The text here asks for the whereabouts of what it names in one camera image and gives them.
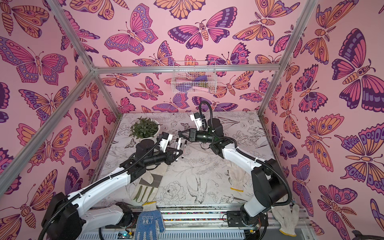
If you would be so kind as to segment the white marker pen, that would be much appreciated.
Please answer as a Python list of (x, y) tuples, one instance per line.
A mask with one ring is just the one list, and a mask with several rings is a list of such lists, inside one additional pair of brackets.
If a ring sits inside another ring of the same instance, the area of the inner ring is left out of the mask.
[(181, 138), (176, 139), (176, 149), (178, 150), (177, 152), (177, 157), (176, 157), (176, 162), (178, 161), (178, 158), (180, 157), (180, 149), (181, 149)]
[(184, 147), (183, 147), (183, 154), (185, 154), (185, 152), (186, 152), (187, 143), (188, 143), (188, 141), (185, 140), (185, 142), (184, 142)]

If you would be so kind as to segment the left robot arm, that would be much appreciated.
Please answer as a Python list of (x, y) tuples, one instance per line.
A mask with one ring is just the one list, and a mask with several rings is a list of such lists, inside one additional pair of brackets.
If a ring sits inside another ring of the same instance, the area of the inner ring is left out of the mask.
[(151, 139), (136, 145), (136, 151), (113, 172), (93, 184), (65, 195), (55, 195), (42, 221), (39, 239), (48, 236), (51, 240), (75, 240), (81, 234), (108, 225), (130, 224), (132, 211), (126, 203), (95, 210), (93, 207), (114, 191), (155, 170), (162, 163), (170, 165), (182, 154), (180, 140), (170, 147), (171, 136), (161, 134), (154, 142)]

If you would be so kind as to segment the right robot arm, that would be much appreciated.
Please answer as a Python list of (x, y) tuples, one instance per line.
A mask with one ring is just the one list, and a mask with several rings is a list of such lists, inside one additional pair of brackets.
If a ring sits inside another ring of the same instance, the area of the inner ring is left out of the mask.
[(207, 101), (200, 102), (198, 110), (191, 115), (196, 128), (179, 131), (178, 135), (190, 143), (208, 144), (215, 155), (251, 176), (254, 195), (240, 208), (244, 225), (257, 224), (261, 214), (273, 207), (290, 205), (293, 200), (292, 191), (279, 163), (274, 159), (264, 160), (252, 156), (243, 151), (234, 138), (225, 136), (220, 120), (214, 118), (212, 107)]

